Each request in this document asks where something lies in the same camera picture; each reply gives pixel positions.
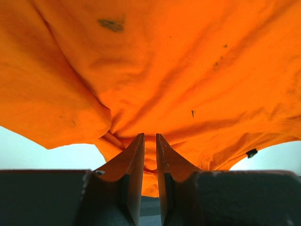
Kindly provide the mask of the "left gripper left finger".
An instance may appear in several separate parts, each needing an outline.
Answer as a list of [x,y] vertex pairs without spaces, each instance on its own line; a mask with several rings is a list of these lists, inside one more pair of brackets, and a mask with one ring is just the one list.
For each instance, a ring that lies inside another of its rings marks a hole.
[[96,170],[2,170],[1,225],[138,225],[144,138]]

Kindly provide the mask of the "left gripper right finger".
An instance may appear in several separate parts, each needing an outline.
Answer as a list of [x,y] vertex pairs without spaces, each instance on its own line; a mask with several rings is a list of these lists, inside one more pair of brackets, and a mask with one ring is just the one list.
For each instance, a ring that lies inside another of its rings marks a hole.
[[156,135],[164,226],[298,226],[301,178],[290,171],[203,171]]

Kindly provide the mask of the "orange t shirt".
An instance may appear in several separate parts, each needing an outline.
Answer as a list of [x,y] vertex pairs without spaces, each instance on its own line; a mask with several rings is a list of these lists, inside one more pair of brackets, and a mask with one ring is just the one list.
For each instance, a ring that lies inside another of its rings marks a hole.
[[3,0],[0,124],[109,161],[156,134],[202,170],[301,138],[298,0]]

